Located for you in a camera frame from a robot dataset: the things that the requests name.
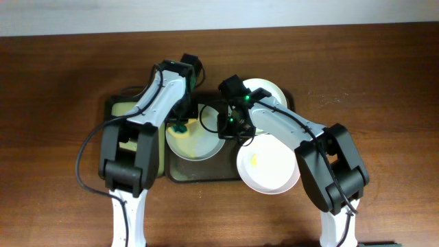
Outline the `cream white plate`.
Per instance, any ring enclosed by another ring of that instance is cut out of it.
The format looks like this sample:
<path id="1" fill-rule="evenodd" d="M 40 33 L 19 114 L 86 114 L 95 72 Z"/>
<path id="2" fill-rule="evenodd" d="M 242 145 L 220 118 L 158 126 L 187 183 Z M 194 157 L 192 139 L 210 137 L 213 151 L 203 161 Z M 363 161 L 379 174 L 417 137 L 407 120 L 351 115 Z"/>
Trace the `cream white plate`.
<path id="1" fill-rule="evenodd" d="M 287 98 L 284 92 L 282 92 L 282 90 L 271 81 L 261 78 L 253 78 L 244 80 L 243 84 L 251 91 L 264 89 L 271 93 L 272 98 L 276 99 L 276 102 L 278 103 L 277 106 L 282 105 L 284 108 L 288 107 Z M 267 106 L 255 102 L 249 95 L 244 97 L 244 104 L 249 108 L 250 120 L 252 123 L 254 123 L 254 120 L 256 119 L 257 121 L 261 120 L 261 123 L 266 124 L 268 120 L 274 119 L 275 111 L 273 109 L 269 109 Z"/>

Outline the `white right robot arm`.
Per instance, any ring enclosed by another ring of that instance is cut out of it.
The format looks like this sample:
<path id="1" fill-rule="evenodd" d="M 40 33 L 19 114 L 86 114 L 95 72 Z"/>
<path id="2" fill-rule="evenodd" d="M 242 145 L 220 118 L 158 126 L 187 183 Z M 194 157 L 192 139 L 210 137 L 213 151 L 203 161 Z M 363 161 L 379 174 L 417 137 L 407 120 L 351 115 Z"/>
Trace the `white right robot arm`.
<path id="1" fill-rule="evenodd" d="M 355 237 L 357 207 L 370 176 L 349 131 L 309 121 L 283 106 L 271 92 L 244 86 L 237 75 L 218 89 L 231 109 L 217 120 L 218 137 L 253 140 L 258 129 L 294 152 L 302 184 L 320 210 L 321 246 L 358 246 Z"/>

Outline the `pink plate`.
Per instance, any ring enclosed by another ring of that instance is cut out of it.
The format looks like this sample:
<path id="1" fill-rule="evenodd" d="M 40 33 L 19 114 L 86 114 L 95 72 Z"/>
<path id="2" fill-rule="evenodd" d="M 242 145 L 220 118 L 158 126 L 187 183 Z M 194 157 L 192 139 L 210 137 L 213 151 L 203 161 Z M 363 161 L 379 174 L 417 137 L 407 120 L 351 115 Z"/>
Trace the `pink plate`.
<path id="1" fill-rule="evenodd" d="M 267 195 L 285 193 L 300 178 L 294 152 L 270 134 L 246 141 L 237 153 L 236 164 L 244 183 Z"/>

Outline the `green yellow scrub sponge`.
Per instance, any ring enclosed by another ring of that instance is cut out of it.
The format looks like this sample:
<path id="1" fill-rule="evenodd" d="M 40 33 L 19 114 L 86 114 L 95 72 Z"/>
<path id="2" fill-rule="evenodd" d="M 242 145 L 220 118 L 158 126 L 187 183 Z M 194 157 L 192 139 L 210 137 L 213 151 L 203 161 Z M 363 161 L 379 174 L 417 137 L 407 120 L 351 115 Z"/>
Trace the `green yellow scrub sponge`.
<path id="1" fill-rule="evenodd" d="M 169 123 L 167 125 L 167 131 L 171 136 L 184 139 L 190 136 L 189 125 L 194 124 L 197 119 L 188 119 L 184 123 Z"/>

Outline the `pale blue plate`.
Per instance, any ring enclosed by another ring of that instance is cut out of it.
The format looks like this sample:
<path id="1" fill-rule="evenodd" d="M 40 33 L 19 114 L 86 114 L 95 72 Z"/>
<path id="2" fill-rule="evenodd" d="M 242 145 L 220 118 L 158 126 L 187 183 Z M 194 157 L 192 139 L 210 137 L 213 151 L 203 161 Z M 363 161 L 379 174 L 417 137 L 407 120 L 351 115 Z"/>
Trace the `pale blue plate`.
<path id="1" fill-rule="evenodd" d="M 177 133 L 167 124 L 165 138 L 171 151 L 188 161 L 203 161 L 215 156 L 225 144 L 216 133 L 202 127 L 198 119 L 190 119 L 185 133 Z"/>

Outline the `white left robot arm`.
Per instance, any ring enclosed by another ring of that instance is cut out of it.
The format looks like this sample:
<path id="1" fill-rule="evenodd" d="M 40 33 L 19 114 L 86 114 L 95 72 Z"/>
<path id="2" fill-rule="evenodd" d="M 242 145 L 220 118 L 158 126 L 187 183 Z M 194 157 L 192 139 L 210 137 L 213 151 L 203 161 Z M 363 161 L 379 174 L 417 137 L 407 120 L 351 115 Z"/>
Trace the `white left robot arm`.
<path id="1" fill-rule="evenodd" d="M 145 201 L 158 176 L 164 124 L 195 118 L 191 95 L 203 72 L 190 54 L 154 65 L 150 85 L 131 98 L 134 106 L 104 122 L 98 175 L 112 200 L 113 246 L 146 246 Z"/>

